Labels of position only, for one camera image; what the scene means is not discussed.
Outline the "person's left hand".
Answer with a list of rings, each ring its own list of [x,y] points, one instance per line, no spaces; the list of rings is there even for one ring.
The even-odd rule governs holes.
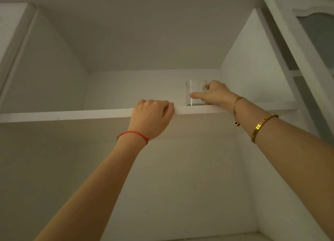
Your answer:
[[[141,99],[133,109],[128,131],[141,134],[147,142],[157,138],[169,125],[172,118],[163,118],[167,100]]]

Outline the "person's right hand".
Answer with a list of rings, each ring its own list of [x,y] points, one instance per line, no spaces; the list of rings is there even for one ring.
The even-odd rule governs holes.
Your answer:
[[[209,92],[208,97],[206,99],[200,100],[206,102],[209,105],[216,105],[222,107],[229,112],[233,111],[234,103],[239,95],[232,92],[226,86],[226,84],[217,80],[212,80],[206,86],[206,89],[207,92]]]

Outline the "person's left forearm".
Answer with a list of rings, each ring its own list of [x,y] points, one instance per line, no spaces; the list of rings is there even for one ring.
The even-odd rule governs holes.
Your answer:
[[[122,135],[34,241],[100,241],[132,165],[146,145],[138,134]]]

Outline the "person's right forearm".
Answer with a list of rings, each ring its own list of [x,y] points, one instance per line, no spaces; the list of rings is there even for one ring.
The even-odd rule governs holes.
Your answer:
[[[233,115],[334,241],[334,147],[243,97]]]

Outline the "white cabinet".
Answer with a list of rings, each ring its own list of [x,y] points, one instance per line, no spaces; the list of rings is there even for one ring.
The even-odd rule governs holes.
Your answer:
[[[223,81],[307,129],[265,0],[0,0],[0,114],[187,106]],[[228,112],[175,115],[129,173],[103,241],[329,241]],[[0,241],[33,240],[130,118],[0,124]]]

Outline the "white cabinet shelf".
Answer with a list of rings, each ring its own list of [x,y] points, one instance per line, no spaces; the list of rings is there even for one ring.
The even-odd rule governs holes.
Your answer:
[[[259,107],[271,113],[282,115],[298,109],[295,101],[257,103]],[[59,112],[31,112],[0,114],[0,124],[20,122],[87,120],[104,118],[129,118],[133,112],[129,109],[103,109]],[[213,114],[226,112],[223,108],[214,105],[176,106],[175,115]]]

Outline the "white glass cabinet door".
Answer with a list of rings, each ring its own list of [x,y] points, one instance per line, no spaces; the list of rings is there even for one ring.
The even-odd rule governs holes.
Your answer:
[[[307,129],[334,146],[334,0],[265,0],[298,67],[288,68]]]

